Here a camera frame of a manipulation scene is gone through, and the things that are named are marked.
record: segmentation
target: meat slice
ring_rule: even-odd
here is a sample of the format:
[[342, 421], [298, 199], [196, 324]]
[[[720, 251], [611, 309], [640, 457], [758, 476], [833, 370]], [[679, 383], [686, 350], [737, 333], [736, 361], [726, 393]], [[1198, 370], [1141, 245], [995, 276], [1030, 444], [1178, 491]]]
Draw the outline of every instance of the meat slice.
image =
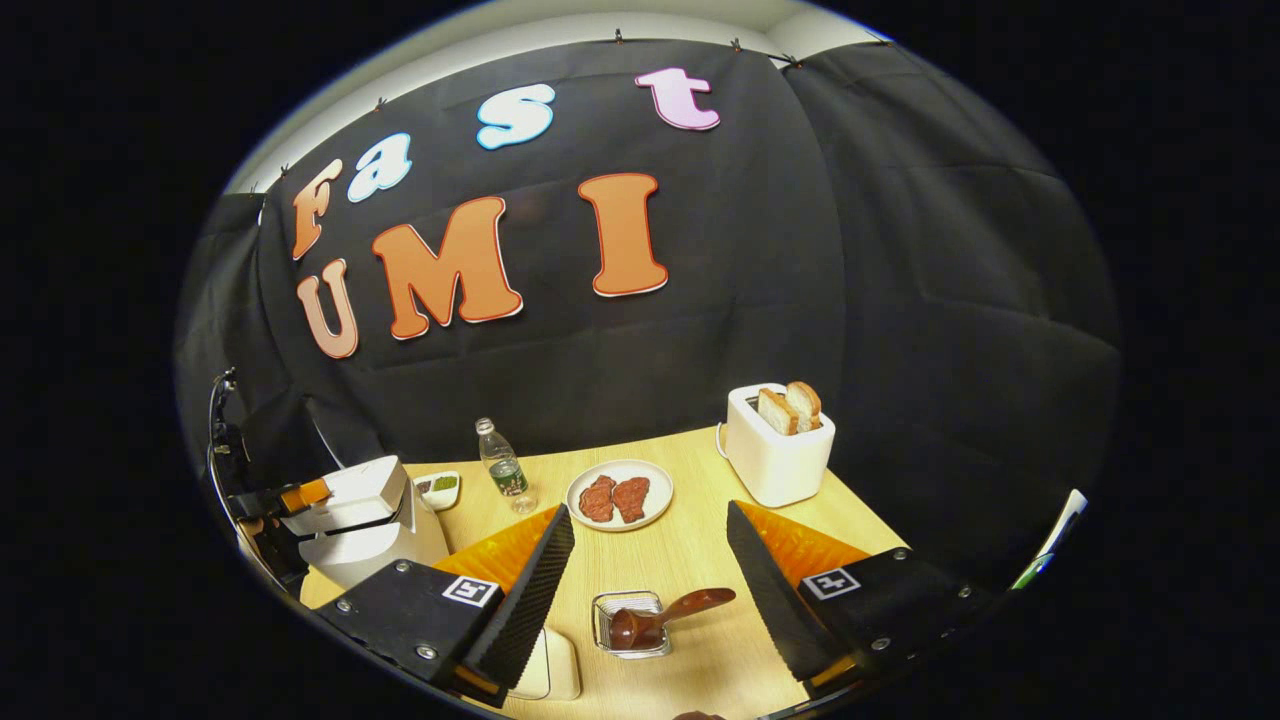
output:
[[600, 475], [591, 483], [591, 487], [582, 491], [577, 498], [577, 509], [596, 523], [608, 523], [613, 519], [613, 486], [617, 480], [608, 475]]
[[644, 498], [649, 495], [649, 478], [631, 478], [613, 488], [613, 505], [622, 512], [622, 521], [631, 524], [644, 518]]

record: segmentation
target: blue letter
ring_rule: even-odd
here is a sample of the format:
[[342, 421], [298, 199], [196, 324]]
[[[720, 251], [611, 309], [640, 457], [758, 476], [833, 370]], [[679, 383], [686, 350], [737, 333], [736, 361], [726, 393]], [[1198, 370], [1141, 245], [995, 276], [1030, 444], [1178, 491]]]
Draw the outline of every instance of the blue letter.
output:
[[360, 202], [375, 191], [393, 187], [408, 174], [408, 133], [398, 132], [370, 147], [356, 163], [356, 177], [347, 187], [347, 200]]
[[497, 150], [543, 135], [554, 115], [543, 102], [554, 99], [556, 91], [549, 85], [530, 85], [494, 95], [476, 113], [476, 118], [485, 124], [476, 133], [476, 142], [485, 150]]

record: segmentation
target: white wall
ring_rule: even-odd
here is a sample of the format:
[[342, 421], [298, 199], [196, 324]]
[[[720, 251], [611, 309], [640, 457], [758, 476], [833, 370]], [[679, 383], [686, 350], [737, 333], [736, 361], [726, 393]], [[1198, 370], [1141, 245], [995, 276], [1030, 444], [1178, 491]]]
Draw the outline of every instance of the white wall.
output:
[[[358, 119], [379, 97], [390, 100], [458, 70], [520, 53], [608, 40], [613, 37], [614, 28], [622, 28], [623, 37], [724, 45], [737, 37], [744, 49], [796, 58], [851, 42], [877, 41], [873, 33], [841, 15], [794, 0], [723, 0], [703, 6], [696, 0], [593, 0], [593, 6], [684, 6], [686, 12], [586, 13], [544, 17], [511, 26], [516, 19], [559, 13], [564, 9], [561, 5], [582, 4], [582, 0], [503, 0], [462, 13], [406, 38], [335, 79], [291, 114], [253, 150], [224, 192], [270, 187], [279, 178], [280, 167], [293, 164], [320, 141]], [[731, 17], [744, 24], [692, 17], [695, 14]], [[745, 23], [760, 27], [746, 27]]]

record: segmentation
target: white plate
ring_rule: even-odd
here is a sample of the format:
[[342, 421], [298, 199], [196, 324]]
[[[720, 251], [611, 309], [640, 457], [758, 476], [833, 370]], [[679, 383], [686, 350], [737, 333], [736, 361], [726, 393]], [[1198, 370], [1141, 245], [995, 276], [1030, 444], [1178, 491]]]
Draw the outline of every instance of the white plate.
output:
[[[618, 483], [625, 483], [631, 478], [649, 478], [649, 495], [644, 498], [644, 518], [640, 518], [631, 524], [623, 523], [622, 512], [620, 512], [617, 507], [613, 509], [613, 519], [608, 523], [596, 523], [586, 515], [582, 515], [582, 511], [577, 509], [577, 500], [582, 492], [591, 487], [591, 483], [594, 483], [600, 475], [608, 475]], [[675, 495], [675, 492], [676, 486], [671, 482], [671, 475], [653, 462], [645, 462], [644, 460], [611, 460], [609, 462], [602, 462], [575, 478], [573, 482], [568, 484], [568, 493], [564, 496], [564, 503], [568, 505], [570, 515], [572, 515], [579, 523], [582, 523], [589, 528], [595, 528], [596, 530], [620, 533], [643, 528], [657, 520], [658, 516], [667, 510], [667, 506], [671, 505], [671, 496]]]

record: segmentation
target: bottle label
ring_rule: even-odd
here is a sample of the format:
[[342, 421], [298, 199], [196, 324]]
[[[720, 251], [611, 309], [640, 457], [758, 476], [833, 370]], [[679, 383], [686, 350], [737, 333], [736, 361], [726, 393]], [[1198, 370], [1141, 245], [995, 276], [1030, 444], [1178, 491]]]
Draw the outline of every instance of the bottle label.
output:
[[494, 462], [489, 468], [489, 475], [493, 477], [493, 482], [498, 486], [498, 491], [502, 495], [521, 495], [529, 489], [529, 480], [525, 479], [525, 471], [520, 469], [520, 462], [515, 460]]

